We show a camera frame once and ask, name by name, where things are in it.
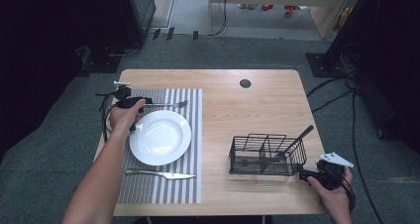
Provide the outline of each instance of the red object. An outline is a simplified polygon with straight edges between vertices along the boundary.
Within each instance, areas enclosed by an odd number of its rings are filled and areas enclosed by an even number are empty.
[[[274,7],[273,4],[262,4],[262,10],[266,11],[268,9],[272,9],[272,7]]]
[[[286,10],[284,16],[288,18],[293,13],[293,10],[297,9],[297,6],[284,6],[284,9]]]

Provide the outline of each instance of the wire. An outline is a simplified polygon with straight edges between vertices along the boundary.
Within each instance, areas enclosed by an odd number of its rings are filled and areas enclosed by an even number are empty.
[[[354,64],[358,63],[359,58],[359,55],[356,56],[353,53],[342,53],[340,55],[340,61],[342,66],[338,67],[338,69],[345,73],[347,77],[352,76],[356,71]]]
[[[227,24],[226,24],[226,22],[227,22],[227,17],[226,17],[226,0],[224,2],[224,5],[223,5],[223,13],[222,13],[222,9],[220,7],[220,3],[219,3],[219,9],[220,9],[220,13],[223,15],[223,18],[224,18],[222,27],[220,27],[220,29],[219,29],[219,31],[217,33],[215,33],[215,34],[208,34],[208,36],[217,36],[217,35],[221,34],[223,31],[225,31],[225,29],[226,29],[226,31],[228,31],[228,27],[227,27]]]
[[[356,100],[356,92],[353,93],[353,102],[352,102],[352,107],[353,107],[352,144],[353,144],[353,153],[355,155],[356,167],[358,168],[359,175],[361,176],[362,184],[364,185],[365,193],[367,194],[367,199],[370,203],[370,206],[373,209],[374,214],[376,215],[376,218],[379,221],[379,223],[383,223],[382,219],[379,216],[379,213],[376,210],[376,207],[373,204],[370,193],[368,192],[368,187],[367,187],[367,184],[365,182],[365,178],[362,174],[361,166],[359,165],[359,158],[358,158],[358,152],[356,151],[356,138],[355,138],[355,131],[356,131],[356,105],[355,105],[355,100]]]
[[[356,82],[355,82],[355,74],[356,73],[357,73],[356,71],[353,71],[352,73],[349,74],[349,76],[346,77],[347,87],[354,90],[354,91],[358,90],[358,86],[356,85]]]
[[[107,134],[107,126],[106,126],[106,118],[109,114],[109,111],[111,111],[111,109],[109,109],[108,112],[106,112],[105,106],[108,103],[108,99],[111,95],[114,95],[115,92],[111,92],[111,93],[107,93],[107,94],[101,94],[101,93],[96,93],[96,96],[104,96],[104,100],[102,100],[102,104],[99,107],[100,112],[102,112],[102,135],[104,137],[104,142],[108,141],[108,134]]]
[[[327,105],[329,105],[330,103],[332,103],[332,102],[334,102],[334,101],[336,101],[336,100],[338,100],[338,99],[340,99],[340,98],[344,98],[344,97],[346,97],[346,96],[347,96],[347,95],[349,95],[352,91],[353,91],[353,90],[351,89],[351,90],[349,90],[349,91],[347,91],[347,92],[344,92],[344,93],[340,94],[338,97],[336,97],[336,98],[334,98],[334,99],[332,99],[332,100],[330,100],[330,101],[328,101],[328,102],[324,103],[324,105],[319,106],[319,107],[317,107],[317,108],[315,108],[315,109],[312,109],[312,110],[311,110],[311,112],[312,112],[312,113],[316,113],[317,111],[319,111],[319,110],[323,109],[324,107],[326,107],[326,106],[327,106]]]
[[[350,183],[344,177],[340,177],[341,180],[339,180],[339,178],[335,174],[333,174],[328,168],[321,165],[320,163],[318,163],[318,166],[322,167],[322,169],[325,170],[331,177],[333,177],[336,180],[336,182],[339,183],[341,187],[346,191],[349,197],[349,202],[350,202],[349,203],[350,212],[352,212],[356,206],[356,195]]]
[[[318,90],[319,88],[321,88],[321,87],[323,87],[323,86],[327,85],[328,83],[330,83],[330,82],[332,82],[332,81],[335,81],[335,80],[337,80],[337,79],[342,79],[342,78],[343,78],[343,77],[335,77],[335,78],[331,78],[331,79],[329,79],[329,80],[326,80],[326,81],[324,81],[324,82],[322,82],[322,83],[318,84],[316,87],[312,88],[312,90],[311,90],[311,91],[309,91],[309,92],[308,92],[308,94],[306,94],[306,97],[309,97],[309,96],[310,96],[310,95],[312,95],[312,93],[314,93],[316,90]]]
[[[106,125],[106,121],[107,121],[107,119],[108,119],[109,113],[111,112],[111,110],[112,110],[115,106],[117,106],[117,104],[112,105],[112,106],[108,109],[108,112],[106,113],[105,117],[103,118],[103,123],[104,123],[104,126],[105,126],[105,128],[106,128],[106,131],[108,131],[108,132],[110,132],[110,133],[112,133],[112,130],[108,128],[108,126]]]
[[[132,52],[127,53],[127,54],[108,54],[108,56],[131,56],[136,51],[138,51],[141,46],[142,46],[141,44],[138,44],[137,47]]]

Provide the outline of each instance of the butter knife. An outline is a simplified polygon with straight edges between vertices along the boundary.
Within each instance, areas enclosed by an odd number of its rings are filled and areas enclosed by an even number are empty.
[[[163,176],[166,179],[183,179],[183,178],[195,177],[195,175],[186,174],[186,173],[150,171],[150,170],[142,170],[142,169],[135,169],[135,168],[129,168],[129,169],[126,170],[126,175],[130,175],[130,174],[159,175],[159,176]]]

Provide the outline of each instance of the human hand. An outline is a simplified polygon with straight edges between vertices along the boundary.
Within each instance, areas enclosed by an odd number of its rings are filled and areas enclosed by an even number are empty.
[[[344,174],[344,179],[348,182],[344,182],[344,185],[352,183],[353,175],[348,167],[344,167]],[[311,186],[318,192],[333,223],[352,223],[349,196],[342,186],[334,190],[328,190],[316,178],[308,176],[307,179]]]
[[[112,127],[112,131],[119,132],[123,131],[130,134],[130,127],[140,119],[138,111],[146,103],[145,99],[140,99],[133,107],[129,109],[114,107],[111,109],[109,116],[109,123]]]

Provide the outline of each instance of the striped placemat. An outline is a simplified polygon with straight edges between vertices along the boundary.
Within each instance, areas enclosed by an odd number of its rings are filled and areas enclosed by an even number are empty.
[[[198,88],[133,89],[132,96],[150,97],[154,103],[175,103],[188,100],[183,108],[145,108],[143,116],[157,111],[170,110],[182,115],[191,127],[191,144],[178,160],[153,167],[141,163],[130,150],[127,140],[123,169],[140,168],[195,174],[189,179],[167,180],[157,175],[124,175],[118,203],[201,203],[201,127],[202,90]]]

